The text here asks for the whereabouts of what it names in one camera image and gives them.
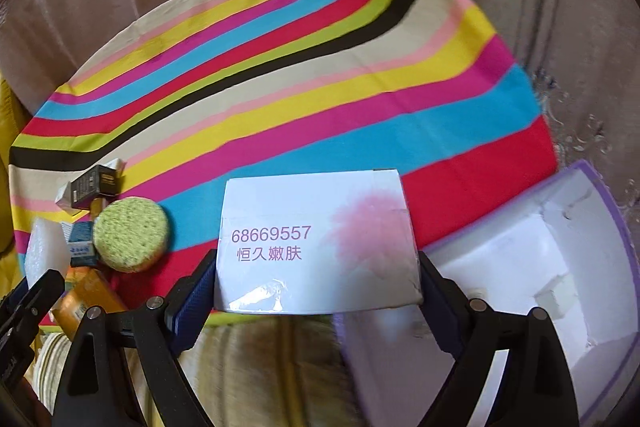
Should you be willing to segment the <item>white box with text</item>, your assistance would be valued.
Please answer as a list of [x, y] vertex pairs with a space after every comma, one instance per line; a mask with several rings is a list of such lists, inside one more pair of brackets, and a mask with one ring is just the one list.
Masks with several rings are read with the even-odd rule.
[[70, 269], [70, 250], [58, 222], [37, 218], [32, 226], [25, 255], [25, 277], [29, 288], [49, 270], [62, 277]]

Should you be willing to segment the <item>yellow leather sofa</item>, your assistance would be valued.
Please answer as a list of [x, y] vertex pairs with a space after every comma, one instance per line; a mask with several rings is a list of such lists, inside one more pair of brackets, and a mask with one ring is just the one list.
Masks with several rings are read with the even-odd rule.
[[0, 103], [0, 291], [6, 295], [20, 280], [15, 252], [14, 228], [10, 203], [10, 147], [29, 121], [30, 115], [4, 78], [1, 78]]

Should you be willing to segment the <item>black rectangular box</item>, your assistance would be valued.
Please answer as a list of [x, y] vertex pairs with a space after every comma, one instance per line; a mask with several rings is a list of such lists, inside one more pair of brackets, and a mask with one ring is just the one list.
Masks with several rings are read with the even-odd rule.
[[118, 171], [96, 165], [70, 182], [70, 207], [88, 210], [96, 198], [113, 199], [119, 194]]

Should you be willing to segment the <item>green round sponge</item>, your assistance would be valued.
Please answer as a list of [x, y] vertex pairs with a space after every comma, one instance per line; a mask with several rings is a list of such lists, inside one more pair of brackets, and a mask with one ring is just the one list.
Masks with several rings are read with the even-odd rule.
[[149, 269], [163, 256], [168, 239], [163, 208], [145, 197], [116, 200], [93, 223], [93, 245], [101, 261], [122, 273]]

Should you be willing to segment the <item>purple white storage box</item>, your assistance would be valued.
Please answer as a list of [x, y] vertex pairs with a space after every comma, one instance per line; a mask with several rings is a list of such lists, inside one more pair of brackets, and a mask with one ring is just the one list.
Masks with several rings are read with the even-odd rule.
[[[639, 387], [639, 263], [602, 176], [587, 161], [561, 170], [427, 248], [443, 277], [494, 309], [546, 309], [575, 386], [580, 422], [612, 424]], [[372, 426], [414, 426], [452, 358], [415, 307], [334, 321]]]

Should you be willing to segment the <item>orange tissue pack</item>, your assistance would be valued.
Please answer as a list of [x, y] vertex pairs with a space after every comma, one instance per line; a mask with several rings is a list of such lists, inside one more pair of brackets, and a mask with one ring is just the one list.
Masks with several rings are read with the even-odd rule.
[[51, 314], [69, 340], [74, 339], [82, 318], [92, 307], [101, 307], [106, 313], [127, 310], [99, 270], [91, 267], [68, 269], [65, 291]]

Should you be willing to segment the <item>blue text box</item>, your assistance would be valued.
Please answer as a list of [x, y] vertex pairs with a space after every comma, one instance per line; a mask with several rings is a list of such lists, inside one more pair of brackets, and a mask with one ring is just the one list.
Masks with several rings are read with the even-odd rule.
[[93, 245], [93, 222], [78, 221], [70, 228], [67, 239], [70, 250], [70, 265], [73, 268], [95, 267], [99, 262], [99, 254]]

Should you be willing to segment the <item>colourful striped cloth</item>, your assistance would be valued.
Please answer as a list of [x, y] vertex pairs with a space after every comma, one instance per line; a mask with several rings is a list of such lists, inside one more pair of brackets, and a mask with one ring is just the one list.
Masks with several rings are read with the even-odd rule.
[[122, 195], [171, 225], [127, 305], [165, 294], [218, 237], [240, 176], [394, 169], [427, 246], [548, 178], [529, 78], [472, 0], [169, 0], [93, 53], [10, 147], [17, 257], [56, 191], [126, 162]]

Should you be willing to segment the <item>white box with pink print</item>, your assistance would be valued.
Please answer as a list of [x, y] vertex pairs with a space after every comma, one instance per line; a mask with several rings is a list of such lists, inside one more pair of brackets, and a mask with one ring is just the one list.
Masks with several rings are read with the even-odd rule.
[[227, 182], [216, 310], [335, 314], [421, 299], [418, 250], [396, 170]]

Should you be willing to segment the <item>small white box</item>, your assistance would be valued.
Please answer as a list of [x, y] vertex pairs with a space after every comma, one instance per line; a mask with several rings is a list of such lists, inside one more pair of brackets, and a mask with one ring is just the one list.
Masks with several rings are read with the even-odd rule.
[[[119, 182], [120, 182], [120, 177], [124, 172], [126, 162], [120, 158], [114, 158], [110, 161], [107, 161], [106, 164], [99, 164], [99, 165], [116, 169], [118, 171]], [[80, 210], [73, 209], [72, 207], [70, 207], [70, 182], [67, 182], [65, 185], [61, 186], [58, 189], [58, 193], [56, 193], [54, 202], [58, 206], [58, 208], [61, 208], [62, 210], [67, 212], [69, 215], [74, 215], [75, 213], [78, 213]]]

